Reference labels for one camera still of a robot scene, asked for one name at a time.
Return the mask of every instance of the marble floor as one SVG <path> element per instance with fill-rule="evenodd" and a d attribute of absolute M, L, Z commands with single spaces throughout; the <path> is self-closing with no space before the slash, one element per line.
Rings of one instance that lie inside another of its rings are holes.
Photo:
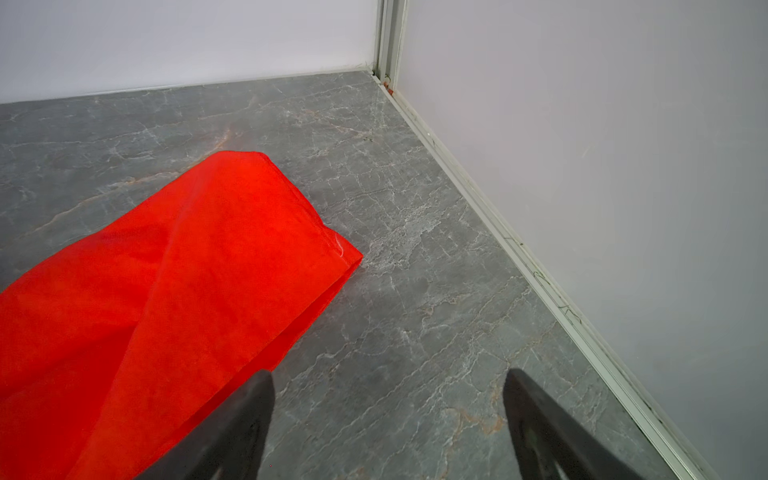
<path fill-rule="evenodd" d="M 513 366 L 674 478 L 364 72 L 0 105 L 0 289 L 219 150 L 267 153 L 366 256 L 274 372 L 259 478 L 519 478 Z"/>

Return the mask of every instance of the red fabric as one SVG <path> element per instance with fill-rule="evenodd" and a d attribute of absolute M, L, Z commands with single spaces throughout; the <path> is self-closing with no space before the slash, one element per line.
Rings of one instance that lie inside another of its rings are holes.
<path fill-rule="evenodd" d="M 0 293 L 0 478 L 133 478 L 361 259 L 266 155 L 212 155 Z"/>

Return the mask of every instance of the white wall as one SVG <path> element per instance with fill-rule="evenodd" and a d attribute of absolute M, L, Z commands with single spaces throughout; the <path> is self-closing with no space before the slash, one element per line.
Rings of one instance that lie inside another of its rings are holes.
<path fill-rule="evenodd" d="M 0 0 L 0 103 L 372 64 L 377 0 Z"/>
<path fill-rule="evenodd" d="M 396 90 L 725 478 L 768 450 L 768 2 L 409 0 Z"/>

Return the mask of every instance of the gray wall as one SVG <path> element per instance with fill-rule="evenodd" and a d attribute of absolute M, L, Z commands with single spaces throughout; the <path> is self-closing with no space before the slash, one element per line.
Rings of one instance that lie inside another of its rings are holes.
<path fill-rule="evenodd" d="M 0 0 L 0 103 L 373 62 L 377 0 Z"/>
<path fill-rule="evenodd" d="M 410 0 L 396 90 L 723 478 L 768 449 L 768 2 Z"/>

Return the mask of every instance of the red garment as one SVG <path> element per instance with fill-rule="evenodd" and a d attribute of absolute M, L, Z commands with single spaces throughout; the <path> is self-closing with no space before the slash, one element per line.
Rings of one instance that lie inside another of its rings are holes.
<path fill-rule="evenodd" d="M 0 293 L 0 478 L 133 478 L 361 259 L 266 155 L 212 155 Z"/>

